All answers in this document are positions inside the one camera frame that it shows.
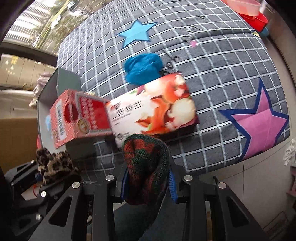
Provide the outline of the blue knitted cloth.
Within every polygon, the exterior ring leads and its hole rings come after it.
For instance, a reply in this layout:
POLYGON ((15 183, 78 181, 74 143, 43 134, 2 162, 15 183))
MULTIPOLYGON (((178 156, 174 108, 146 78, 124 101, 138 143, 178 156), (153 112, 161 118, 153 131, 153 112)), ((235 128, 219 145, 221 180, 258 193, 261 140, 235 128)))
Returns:
POLYGON ((130 57, 124 64, 126 82, 144 85, 160 78, 162 68, 163 62, 157 54, 148 53, 130 57))

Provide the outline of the dark red knitted hat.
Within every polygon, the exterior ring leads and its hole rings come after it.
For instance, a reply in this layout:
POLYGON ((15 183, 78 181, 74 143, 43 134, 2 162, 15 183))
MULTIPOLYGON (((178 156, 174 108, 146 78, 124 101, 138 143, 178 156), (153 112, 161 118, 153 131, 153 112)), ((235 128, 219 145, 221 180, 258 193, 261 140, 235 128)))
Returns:
POLYGON ((170 149, 158 138, 133 134, 123 143, 128 177, 125 201, 130 205, 156 204, 167 185, 170 149))

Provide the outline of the pale pink cloth pile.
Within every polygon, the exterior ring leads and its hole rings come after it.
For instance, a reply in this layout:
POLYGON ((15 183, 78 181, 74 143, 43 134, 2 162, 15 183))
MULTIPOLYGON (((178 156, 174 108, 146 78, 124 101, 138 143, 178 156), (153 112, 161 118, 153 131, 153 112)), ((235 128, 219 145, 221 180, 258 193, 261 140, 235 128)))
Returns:
POLYGON ((39 76, 39 78, 37 80, 37 84, 33 90, 33 93, 34 93, 33 99, 29 103, 30 108, 32 108, 32 109, 37 108, 38 97, 40 96, 43 88, 45 87, 46 83, 48 82, 48 80, 50 79, 51 76, 52 76, 52 74, 49 72, 45 72, 39 76))

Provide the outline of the pink plastic basin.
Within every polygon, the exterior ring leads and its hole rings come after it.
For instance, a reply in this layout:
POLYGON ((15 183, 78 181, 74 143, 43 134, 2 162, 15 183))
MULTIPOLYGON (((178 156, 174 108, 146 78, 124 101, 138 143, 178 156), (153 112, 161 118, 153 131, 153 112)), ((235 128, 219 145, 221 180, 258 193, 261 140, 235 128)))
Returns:
POLYGON ((256 0, 222 0, 234 12, 247 15, 258 16, 261 3, 256 0))

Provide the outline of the leopard print scrunchie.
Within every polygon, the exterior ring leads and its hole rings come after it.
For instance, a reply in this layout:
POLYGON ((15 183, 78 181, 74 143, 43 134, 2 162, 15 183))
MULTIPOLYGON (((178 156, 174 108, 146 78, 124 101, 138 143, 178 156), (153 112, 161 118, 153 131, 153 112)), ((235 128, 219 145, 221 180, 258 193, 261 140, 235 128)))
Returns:
POLYGON ((38 173, 42 177, 43 186, 53 184, 72 174, 79 174, 67 151, 50 153, 47 148, 36 150, 38 173))

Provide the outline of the red cardboard box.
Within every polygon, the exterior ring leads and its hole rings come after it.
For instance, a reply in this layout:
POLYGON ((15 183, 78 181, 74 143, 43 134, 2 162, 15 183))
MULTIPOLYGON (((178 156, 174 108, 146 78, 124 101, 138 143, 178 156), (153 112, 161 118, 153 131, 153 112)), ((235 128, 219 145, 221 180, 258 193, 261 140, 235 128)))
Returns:
POLYGON ((78 139, 112 135, 107 100, 82 91, 65 90, 50 109, 54 147, 78 139))

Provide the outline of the red plastic basin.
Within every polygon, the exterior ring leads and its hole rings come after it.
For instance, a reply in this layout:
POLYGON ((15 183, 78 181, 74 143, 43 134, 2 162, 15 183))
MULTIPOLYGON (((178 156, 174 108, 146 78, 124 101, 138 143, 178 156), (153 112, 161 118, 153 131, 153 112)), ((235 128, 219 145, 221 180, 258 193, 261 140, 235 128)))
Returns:
POLYGON ((258 16, 248 16, 239 14, 243 20, 245 20, 251 27, 253 27, 257 32, 262 32, 262 30, 266 27, 268 24, 268 19, 264 14, 259 12, 258 16))

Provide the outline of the blue plastic basin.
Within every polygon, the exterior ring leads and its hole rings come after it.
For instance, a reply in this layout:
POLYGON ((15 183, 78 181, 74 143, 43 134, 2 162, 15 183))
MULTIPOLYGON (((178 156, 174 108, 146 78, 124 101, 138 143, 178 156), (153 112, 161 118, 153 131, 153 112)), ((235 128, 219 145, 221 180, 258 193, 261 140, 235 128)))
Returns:
POLYGON ((269 30, 267 27, 264 27, 261 32, 258 33, 260 37, 268 37, 269 36, 269 30))

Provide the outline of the floral tissue pack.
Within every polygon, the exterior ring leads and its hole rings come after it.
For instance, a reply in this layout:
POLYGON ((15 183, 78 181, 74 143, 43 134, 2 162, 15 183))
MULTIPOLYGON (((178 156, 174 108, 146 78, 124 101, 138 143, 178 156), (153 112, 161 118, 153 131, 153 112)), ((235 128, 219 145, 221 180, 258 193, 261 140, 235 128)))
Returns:
POLYGON ((195 103, 179 72, 107 102, 106 110, 119 148, 132 134, 164 135, 199 122, 195 103))

